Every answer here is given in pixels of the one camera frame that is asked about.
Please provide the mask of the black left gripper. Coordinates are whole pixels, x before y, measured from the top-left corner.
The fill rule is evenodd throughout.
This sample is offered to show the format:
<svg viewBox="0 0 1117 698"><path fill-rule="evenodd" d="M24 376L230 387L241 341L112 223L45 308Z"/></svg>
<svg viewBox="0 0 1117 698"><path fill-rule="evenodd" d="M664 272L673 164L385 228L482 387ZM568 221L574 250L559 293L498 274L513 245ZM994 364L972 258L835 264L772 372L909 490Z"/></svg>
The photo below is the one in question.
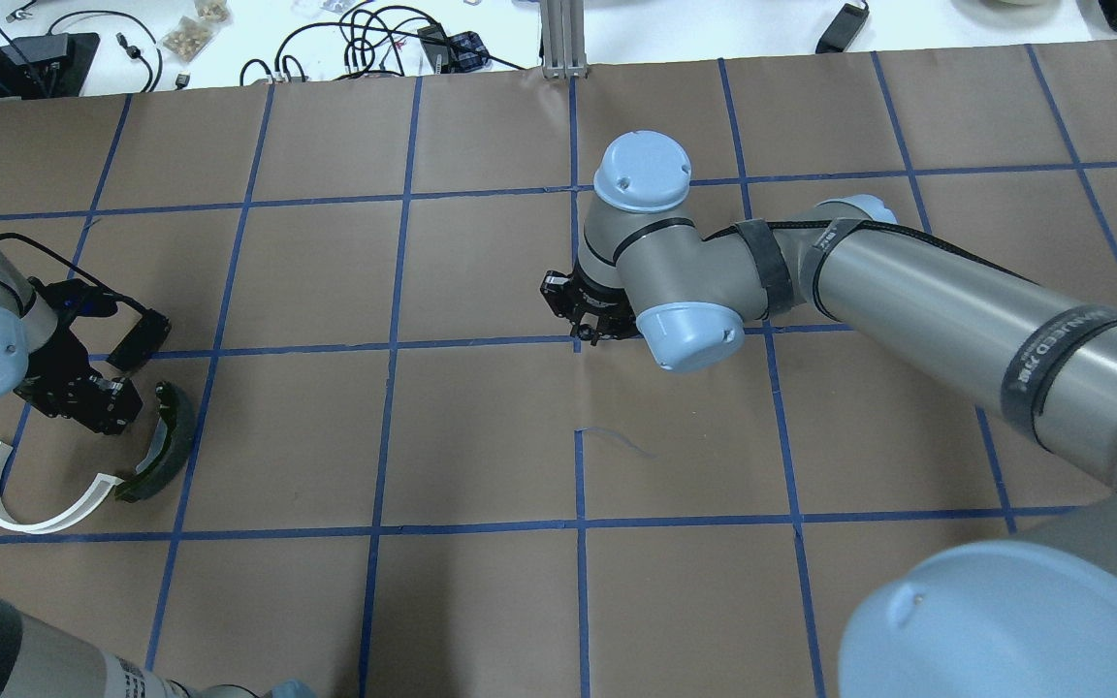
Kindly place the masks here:
<svg viewBox="0 0 1117 698"><path fill-rule="evenodd" d="M44 415L65 417L101 434L120 434L141 415L144 403L128 377L107 379L94 369L87 348L68 329L57 329L28 355L15 388Z"/></svg>

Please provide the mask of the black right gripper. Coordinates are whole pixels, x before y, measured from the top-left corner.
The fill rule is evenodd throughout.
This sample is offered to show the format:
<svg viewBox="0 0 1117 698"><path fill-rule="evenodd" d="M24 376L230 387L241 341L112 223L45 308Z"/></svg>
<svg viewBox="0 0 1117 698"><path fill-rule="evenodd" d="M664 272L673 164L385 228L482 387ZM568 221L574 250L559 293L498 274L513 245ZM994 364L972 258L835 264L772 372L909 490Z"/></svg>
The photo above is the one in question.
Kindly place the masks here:
<svg viewBox="0 0 1117 698"><path fill-rule="evenodd" d="M555 317L571 324L573 340L595 346L599 340L639 336L637 314L626 290L594 283L583 270L571 274L547 270L540 293Z"/></svg>

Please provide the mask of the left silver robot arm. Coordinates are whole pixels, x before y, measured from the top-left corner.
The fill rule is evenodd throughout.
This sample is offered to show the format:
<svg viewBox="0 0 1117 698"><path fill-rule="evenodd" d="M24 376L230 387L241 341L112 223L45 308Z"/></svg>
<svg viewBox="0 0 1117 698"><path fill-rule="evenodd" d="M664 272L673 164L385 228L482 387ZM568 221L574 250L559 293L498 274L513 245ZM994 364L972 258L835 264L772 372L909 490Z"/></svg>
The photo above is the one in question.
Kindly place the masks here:
<svg viewBox="0 0 1117 698"><path fill-rule="evenodd" d="M0 251L0 396L21 396L40 414L96 433L124 432L143 410L139 389L128 376L103 375L71 331L77 318L111 317L122 304L144 309L83 270L75 279L41 283Z"/></svg>

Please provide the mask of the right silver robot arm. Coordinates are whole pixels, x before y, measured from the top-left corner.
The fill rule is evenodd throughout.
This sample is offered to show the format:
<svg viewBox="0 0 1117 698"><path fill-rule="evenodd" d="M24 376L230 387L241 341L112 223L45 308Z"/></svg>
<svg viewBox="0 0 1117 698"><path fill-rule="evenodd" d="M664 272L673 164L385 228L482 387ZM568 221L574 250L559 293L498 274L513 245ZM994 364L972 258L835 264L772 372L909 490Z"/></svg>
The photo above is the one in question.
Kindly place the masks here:
<svg viewBox="0 0 1117 698"><path fill-rule="evenodd" d="M540 286L588 343L643 337L656 365L728 358L747 323L809 304L1113 487L1023 534L928 557L855 610L843 697L1117 697L1117 309L935 236L881 199L701 238L674 138L608 145L571 272Z"/></svg>

